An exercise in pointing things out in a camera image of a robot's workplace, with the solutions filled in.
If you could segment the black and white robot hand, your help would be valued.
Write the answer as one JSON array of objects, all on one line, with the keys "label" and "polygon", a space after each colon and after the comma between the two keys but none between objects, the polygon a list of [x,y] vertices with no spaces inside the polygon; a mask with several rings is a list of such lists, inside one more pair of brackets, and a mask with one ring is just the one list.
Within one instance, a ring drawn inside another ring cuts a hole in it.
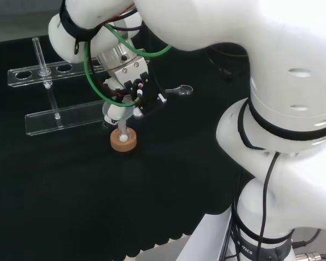
[{"label": "black and white robot hand", "polygon": [[109,102],[103,104],[104,124],[110,127],[117,126],[120,120],[143,118],[163,107],[167,101],[167,95],[152,81],[147,72],[140,74],[133,82],[126,82],[124,86],[112,77],[104,84],[110,90],[111,99],[116,103],[130,104],[138,94],[141,95],[140,100],[131,107],[118,107]]}]

